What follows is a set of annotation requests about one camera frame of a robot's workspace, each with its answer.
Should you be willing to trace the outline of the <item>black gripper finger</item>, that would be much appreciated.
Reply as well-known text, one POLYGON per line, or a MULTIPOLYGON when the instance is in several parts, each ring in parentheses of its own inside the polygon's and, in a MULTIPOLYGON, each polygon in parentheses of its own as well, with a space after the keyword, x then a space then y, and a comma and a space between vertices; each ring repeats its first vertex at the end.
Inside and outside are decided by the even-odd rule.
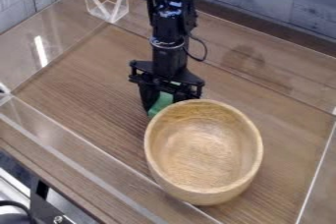
POLYGON ((196 99, 196 95, 188 90, 188 91, 177 91, 173 94, 173 102, 177 103, 180 101, 185 101, 189 99, 196 99))
POLYGON ((144 111, 148 112, 155 102, 159 99, 160 91, 156 89, 155 86, 149 84, 140 84, 139 93, 140 93, 140 99, 141 99, 141 105, 143 105, 144 111))

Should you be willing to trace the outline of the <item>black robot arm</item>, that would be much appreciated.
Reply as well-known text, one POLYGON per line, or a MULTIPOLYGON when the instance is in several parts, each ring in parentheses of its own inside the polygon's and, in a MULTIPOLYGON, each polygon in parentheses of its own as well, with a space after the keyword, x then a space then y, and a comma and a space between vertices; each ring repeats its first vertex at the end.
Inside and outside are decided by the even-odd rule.
POLYGON ((152 116, 175 102, 197 99, 205 81, 188 70, 189 41, 197 26, 195 0, 144 0, 152 35, 152 59, 129 62, 128 80, 137 84, 141 106, 152 116))

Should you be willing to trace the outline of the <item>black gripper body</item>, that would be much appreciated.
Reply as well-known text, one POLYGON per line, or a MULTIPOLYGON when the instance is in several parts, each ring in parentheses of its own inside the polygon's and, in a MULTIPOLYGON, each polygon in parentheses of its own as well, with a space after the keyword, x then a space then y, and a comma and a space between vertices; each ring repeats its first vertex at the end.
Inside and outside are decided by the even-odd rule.
POLYGON ((129 62, 132 83, 149 84, 160 92, 175 94, 177 91, 191 91, 197 98, 203 95, 205 81, 188 70, 188 53, 185 40, 165 43, 151 39, 152 60, 132 60, 129 62))

